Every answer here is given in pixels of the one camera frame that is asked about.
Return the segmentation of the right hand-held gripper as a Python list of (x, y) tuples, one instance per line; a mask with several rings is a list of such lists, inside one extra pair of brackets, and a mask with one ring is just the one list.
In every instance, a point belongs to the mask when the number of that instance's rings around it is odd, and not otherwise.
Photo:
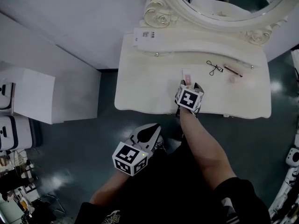
[(177, 94), (175, 96), (175, 103), (178, 108), (175, 116), (180, 116), (180, 108), (187, 109), (191, 114), (197, 116), (201, 108), (201, 101), (204, 96), (204, 91), (198, 83), (191, 88), (186, 85), (185, 80), (180, 81)]

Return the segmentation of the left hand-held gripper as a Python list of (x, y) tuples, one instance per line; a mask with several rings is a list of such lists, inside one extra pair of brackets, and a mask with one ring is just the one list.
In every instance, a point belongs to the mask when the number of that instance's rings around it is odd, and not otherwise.
[(130, 176), (139, 173), (148, 165), (156, 143), (159, 141), (161, 126), (158, 123), (136, 128), (125, 142), (120, 142), (112, 155), (114, 167)]

